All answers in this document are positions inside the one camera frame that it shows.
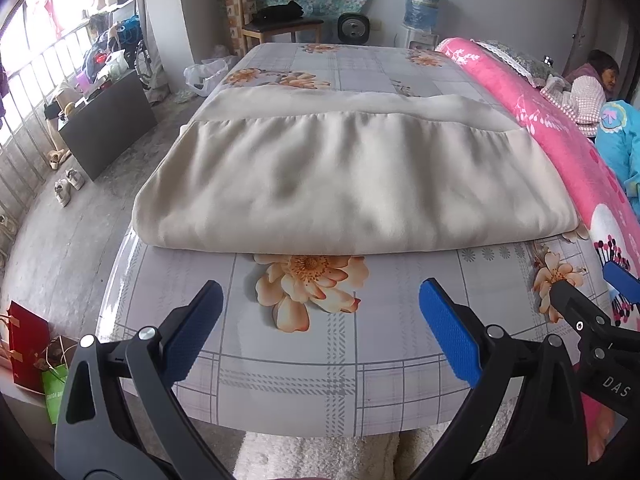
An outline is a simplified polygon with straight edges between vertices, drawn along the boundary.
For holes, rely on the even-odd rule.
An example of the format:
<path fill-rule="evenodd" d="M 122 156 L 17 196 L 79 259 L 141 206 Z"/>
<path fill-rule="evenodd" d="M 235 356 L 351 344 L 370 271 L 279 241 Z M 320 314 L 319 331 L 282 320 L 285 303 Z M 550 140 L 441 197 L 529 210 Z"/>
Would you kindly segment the person's right hand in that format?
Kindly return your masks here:
<path fill-rule="evenodd" d="M 586 405 L 587 434 L 588 434 L 588 462 L 600 460 L 606 446 L 615 438 L 626 424 L 620 414 L 610 408 L 588 399 Z"/>

